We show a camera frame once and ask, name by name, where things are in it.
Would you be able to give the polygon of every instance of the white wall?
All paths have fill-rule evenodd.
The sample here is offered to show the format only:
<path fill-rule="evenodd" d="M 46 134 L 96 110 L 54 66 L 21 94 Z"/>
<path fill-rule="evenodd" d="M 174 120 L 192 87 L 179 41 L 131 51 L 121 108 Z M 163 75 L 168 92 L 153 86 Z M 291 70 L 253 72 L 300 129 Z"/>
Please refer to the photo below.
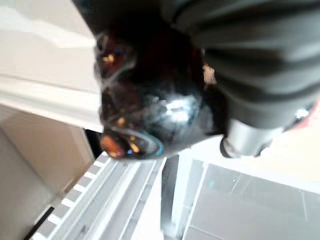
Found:
<path fill-rule="evenodd" d="M 23 239 L 54 197 L 0 130 L 0 239 Z"/>
<path fill-rule="evenodd" d="M 0 76 L 98 93 L 95 44 L 70 0 L 0 0 Z"/>

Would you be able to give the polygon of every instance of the gray fabric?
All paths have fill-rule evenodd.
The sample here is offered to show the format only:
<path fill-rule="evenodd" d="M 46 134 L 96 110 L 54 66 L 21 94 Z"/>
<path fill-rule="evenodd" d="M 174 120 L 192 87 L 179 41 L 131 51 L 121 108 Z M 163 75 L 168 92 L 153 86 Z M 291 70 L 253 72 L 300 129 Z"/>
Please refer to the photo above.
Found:
<path fill-rule="evenodd" d="M 176 27 L 205 49 L 229 116 L 257 128 L 289 125 L 320 89 L 320 1 L 201 0 Z"/>

